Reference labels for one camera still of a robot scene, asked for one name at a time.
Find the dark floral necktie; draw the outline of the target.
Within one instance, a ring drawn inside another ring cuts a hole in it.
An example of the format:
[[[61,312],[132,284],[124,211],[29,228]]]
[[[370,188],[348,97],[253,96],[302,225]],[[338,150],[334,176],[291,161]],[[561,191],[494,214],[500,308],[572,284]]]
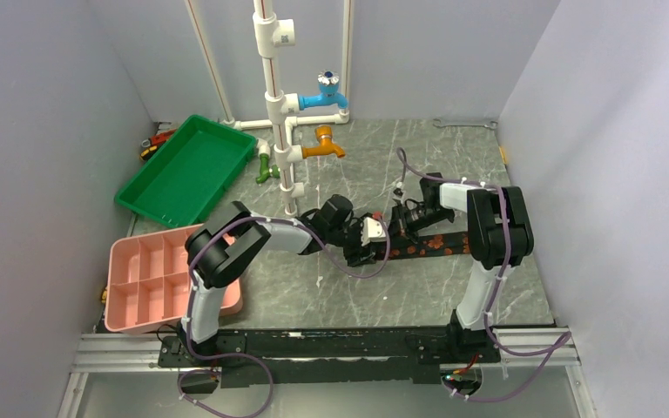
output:
[[[416,241],[404,236],[391,240],[390,250],[386,252],[385,242],[370,244],[376,260],[409,260],[414,258],[443,257],[470,254],[469,239],[466,232],[438,233],[420,235]]]

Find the green plastic tray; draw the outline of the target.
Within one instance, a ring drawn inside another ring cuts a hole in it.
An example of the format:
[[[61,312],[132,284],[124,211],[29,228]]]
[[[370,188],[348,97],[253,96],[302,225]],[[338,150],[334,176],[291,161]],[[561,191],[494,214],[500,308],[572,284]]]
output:
[[[198,224],[253,159],[256,145],[250,134],[192,115],[114,202],[169,228]]]

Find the pink compartment organizer box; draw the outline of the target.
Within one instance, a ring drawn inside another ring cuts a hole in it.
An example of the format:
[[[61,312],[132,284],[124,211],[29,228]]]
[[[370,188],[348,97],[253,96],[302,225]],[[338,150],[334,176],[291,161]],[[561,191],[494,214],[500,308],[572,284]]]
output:
[[[105,288],[105,328],[148,334],[175,330],[186,313],[190,279],[186,240],[200,225],[116,241]]]

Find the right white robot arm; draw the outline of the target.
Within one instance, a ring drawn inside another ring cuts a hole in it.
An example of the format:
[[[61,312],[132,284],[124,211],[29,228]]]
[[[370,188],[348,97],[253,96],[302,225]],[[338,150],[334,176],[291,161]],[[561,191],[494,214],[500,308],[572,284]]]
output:
[[[467,245],[473,259],[466,292],[454,311],[459,329],[445,338],[445,349],[455,361],[466,361],[479,348],[476,334],[485,333],[497,344],[492,332],[494,305],[504,282],[529,256],[534,235],[522,190],[499,187],[467,179],[448,180],[439,173],[420,180],[422,200],[405,197],[394,190],[389,230],[417,243],[417,233],[443,220],[452,222],[456,212],[467,219]]]

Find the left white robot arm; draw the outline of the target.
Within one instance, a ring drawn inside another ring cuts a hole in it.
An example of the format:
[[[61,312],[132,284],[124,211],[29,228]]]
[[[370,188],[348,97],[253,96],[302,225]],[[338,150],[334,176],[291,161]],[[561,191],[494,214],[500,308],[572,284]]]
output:
[[[264,216],[238,200],[213,211],[185,243],[191,287],[181,354],[195,366],[214,357],[226,290],[260,253],[309,255],[336,246],[349,266],[358,266],[375,260],[379,245],[390,245],[383,220],[356,217],[350,200],[339,194],[295,218]]]

